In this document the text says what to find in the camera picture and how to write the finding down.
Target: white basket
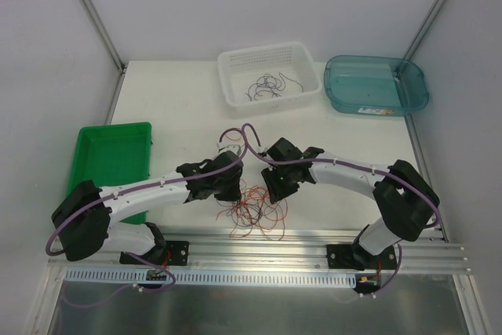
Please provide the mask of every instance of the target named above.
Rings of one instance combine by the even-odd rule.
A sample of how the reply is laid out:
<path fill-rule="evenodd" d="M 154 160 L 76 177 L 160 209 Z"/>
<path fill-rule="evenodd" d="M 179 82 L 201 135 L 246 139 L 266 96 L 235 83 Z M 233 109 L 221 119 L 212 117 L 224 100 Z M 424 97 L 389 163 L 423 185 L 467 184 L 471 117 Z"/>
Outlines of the white basket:
<path fill-rule="evenodd" d="M 311 54 L 299 42 L 222 53 L 218 57 L 218 72 L 228 105 L 246 113 L 295 107 L 309 101 L 322 88 Z M 266 80 L 272 82 L 268 84 L 272 89 L 255 84 Z M 281 90 L 274 88 L 280 85 Z"/>

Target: white tabletop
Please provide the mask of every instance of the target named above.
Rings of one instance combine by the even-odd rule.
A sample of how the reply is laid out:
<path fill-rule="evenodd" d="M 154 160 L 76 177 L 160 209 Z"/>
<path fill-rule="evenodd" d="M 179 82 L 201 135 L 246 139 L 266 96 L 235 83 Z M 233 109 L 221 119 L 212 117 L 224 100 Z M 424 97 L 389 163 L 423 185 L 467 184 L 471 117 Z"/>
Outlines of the white tabletop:
<path fill-rule="evenodd" d="M 317 64 L 321 77 L 324 66 Z M 216 62 L 130 62 L 112 123 L 143 121 L 153 128 L 152 177 L 214 157 L 221 132 L 243 122 L 255 125 L 266 146 L 285 137 L 301 150 L 313 146 L 360 162 L 390 165 L 400 158 L 416 165 L 404 118 L 341 114 L 324 93 L 300 109 L 236 118 L 224 101 Z M 249 154 L 242 177 L 264 186 L 265 166 Z M 287 200 L 287 229 L 358 230 L 380 216 L 371 199 L 331 185 L 302 184 Z M 232 228 L 229 218 L 215 221 L 220 210 L 210 198 L 151 210 L 147 220 L 174 228 Z"/>

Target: sticker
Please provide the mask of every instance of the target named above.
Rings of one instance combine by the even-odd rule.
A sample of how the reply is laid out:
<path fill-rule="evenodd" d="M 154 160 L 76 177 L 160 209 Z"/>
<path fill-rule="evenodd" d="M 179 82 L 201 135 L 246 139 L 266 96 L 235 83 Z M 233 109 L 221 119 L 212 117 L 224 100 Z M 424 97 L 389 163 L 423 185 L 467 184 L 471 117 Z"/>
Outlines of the sticker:
<path fill-rule="evenodd" d="M 372 109 L 370 107 L 361 107 L 358 110 L 358 113 L 363 114 L 373 114 L 373 115 L 393 115 L 393 109 Z"/>

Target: white wall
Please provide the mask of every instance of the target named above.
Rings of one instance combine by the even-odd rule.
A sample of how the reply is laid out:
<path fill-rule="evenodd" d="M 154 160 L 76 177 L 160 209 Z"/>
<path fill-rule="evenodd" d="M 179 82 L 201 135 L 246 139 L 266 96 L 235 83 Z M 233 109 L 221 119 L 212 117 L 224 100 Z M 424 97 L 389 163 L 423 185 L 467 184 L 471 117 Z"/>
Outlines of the white wall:
<path fill-rule="evenodd" d="M 93 0 L 124 60 L 215 60 L 300 40 L 315 60 L 402 56 L 434 0 Z"/>
<path fill-rule="evenodd" d="M 453 241 L 465 242 L 502 329 L 502 0 L 449 0 L 415 61 L 431 102 L 415 119 Z"/>
<path fill-rule="evenodd" d="M 0 0 L 0 333 L 23 332 L 78 130 L 117 71 L 78 0 Z"/>

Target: blue plastic container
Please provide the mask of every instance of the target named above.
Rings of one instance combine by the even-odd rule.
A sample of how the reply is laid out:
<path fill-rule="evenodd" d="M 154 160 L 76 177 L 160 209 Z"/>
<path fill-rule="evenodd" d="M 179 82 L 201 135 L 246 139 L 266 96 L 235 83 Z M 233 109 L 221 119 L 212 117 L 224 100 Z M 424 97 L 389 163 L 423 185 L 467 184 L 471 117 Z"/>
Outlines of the blue plastic container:
<path fill-rule="evenodd" d="M 398 58 L 335 56 L 326 65 L 324 89 L 342 113 L 403 116 L 429 102 L 422 70 Z"/>

